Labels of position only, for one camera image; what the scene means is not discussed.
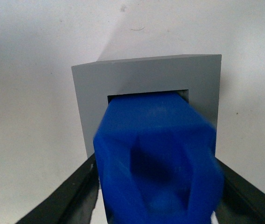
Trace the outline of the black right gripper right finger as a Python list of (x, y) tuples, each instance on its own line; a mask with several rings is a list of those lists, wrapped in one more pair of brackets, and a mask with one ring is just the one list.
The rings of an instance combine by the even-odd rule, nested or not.
[(265, 224), (265, 193), (219, 159), (220, 182), (213, 185), (220, 224)]

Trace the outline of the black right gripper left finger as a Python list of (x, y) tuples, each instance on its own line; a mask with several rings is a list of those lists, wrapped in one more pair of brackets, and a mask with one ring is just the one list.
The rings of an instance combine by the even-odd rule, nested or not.
[(48, 198), (21, 218), (19, 224), (89, 224), (98, 199), (95, 155), (88, 158)]

